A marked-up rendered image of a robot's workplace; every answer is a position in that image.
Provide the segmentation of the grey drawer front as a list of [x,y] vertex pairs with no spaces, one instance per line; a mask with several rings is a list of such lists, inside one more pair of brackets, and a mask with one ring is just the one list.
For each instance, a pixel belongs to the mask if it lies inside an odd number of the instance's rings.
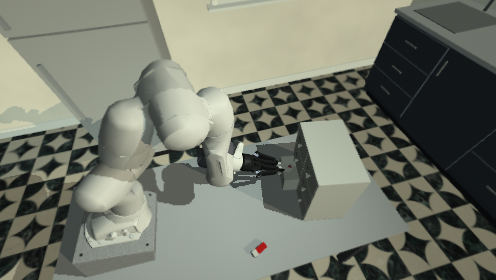
[[301,154],[301,158],[302,158],[302,162],[303,162],[303,165],[304,165],[304,162],[305,162],[305,159],[306,159],[308,150],[307,150],[305,139],[304,139],[304,136],[303,136],[303,133],[302,133],[301,126],[299,128],[298,137],[297,137],[297,148],[299,148],[299,151],[300,151],[300,154]]
[[301,160],[299,148],[297,148],[297,142],[296,142],[296,146],[295,146],[295,150],[294,150],[294,162],[296,162],[296,166],[297,166],[297,170],[298,170],[298,174],[299,174],[299,178],[300,178],[301,173],[302,173],[302,169],[303,169],[303,163]]
[[[280,156],[279,162],[292,164],[292,170],[290,172],[277,172],[281,178],[281,184],[283,190],[294,190],[297,189],[299,183],[299,176],[297,172],[296,163],[294,162],[294,155],[290,156]],[[283,177],[284,174],[284,177]],[[295,179],[297,178],[297,179]],[[284,185],[283,185],[284,184]]]
[[301,184],[299,182],[298,189],[297,189],[297,195],[298,195],[297,202],[299,202],[299,204],[300,204],[302,217],[304,218],[305,213],[307,211],[307,208],[306,208],[303,192],[300,190],[300,187],[301,187]]
[[312,200],[312,197],[311,197],[311,194],[310,194],[310,190],[309,190],[307,178],[305,178],[305,171],[304,171],[304,169],[303,169],[303,172],[302,172],[302,175],[301,175],[300,182],[301,182],[301,186],[302,186],[302,187],[300,187],[300,189],[301,189],[301,191],[303,191],[304,199],[305,199],[305,203],[306,203],[306,207],[308,209],[309,204],[310,204],[310,202]]
[[305,178],[307,178],[307,181],[308,181],[308,184],[309,184],[309,188],[310,188],[310,192],[311,192],[311,196],[313,197],[318,184],[317,184],[315,173],[314,173],[314,170],[313,170],[313,167],[312,167],[312,163],[311,163],[311,160],[310,160],[309,153],[308,153],[308,156],[307,156],[307,159],[306,159],[306,162],[305,162],[304,169],[305,169]]

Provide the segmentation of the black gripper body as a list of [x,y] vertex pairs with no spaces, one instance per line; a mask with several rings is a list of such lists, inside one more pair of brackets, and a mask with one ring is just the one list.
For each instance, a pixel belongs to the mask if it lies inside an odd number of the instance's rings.
[[[244,154],[244,153],[242,155],[243,155],[243,164],[242,164],[242,168],[240,169],[241,171],[253,172],[261,169],[261,166],[255,166],[255,163],[261,163],[261,161],[255,161],[255,158],[258,158],[257,156]],[[251,164],[251,157],[252,157],[252,164]]]

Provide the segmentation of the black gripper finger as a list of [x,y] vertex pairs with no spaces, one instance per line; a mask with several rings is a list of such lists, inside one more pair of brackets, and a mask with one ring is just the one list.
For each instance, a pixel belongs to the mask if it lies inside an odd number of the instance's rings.
[[290,164],[289,163],[282,163],[276,161],[276,158],[262,154],[258,151],[254,153],[255,156],[258,158],[255,158],[255,161],[261,161],[261,164],[264,165],[271,165],[271,166],[282,166],[282,167],[288,167]]
[[282,167],[282,166],[271,166],[271,165],[264,165],[261,163],[255,163],[255,166],[261,166],[260,170],[267,170],[267,171],[253,171],[257,176],[257,178],[261,176],[268,176],[268,175],[275,175],[278,171],[284,171],[284,172],[290,172],[292,168],[290,167]]

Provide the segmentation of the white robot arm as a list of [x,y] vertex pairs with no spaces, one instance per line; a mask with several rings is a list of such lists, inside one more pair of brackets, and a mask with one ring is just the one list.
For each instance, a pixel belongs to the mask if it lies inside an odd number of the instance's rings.
[[85,223],[91,248],[138,240],[149,225],[151,210],[137,179],[154,156],[154,127],[166,149],[184,151],[202,144],[197,163],[207,168],[212,186],[228,186],[242,168],[243,143],[231,141],[233,108],[220,88],[210,86],[196,94],[182,67],[164,59],[150,63],[133,88],[138,91],[133,98],[108,107],[98,135],[101,162],[73,192],[75,203],[92,212]]

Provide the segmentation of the small grey chest of drawers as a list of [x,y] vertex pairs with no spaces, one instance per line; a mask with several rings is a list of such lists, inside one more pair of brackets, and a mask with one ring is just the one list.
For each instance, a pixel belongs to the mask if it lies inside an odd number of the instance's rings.
[[343,218],[371,183],[347,128],[342,119],[300,126],[318,184],[303,221]]

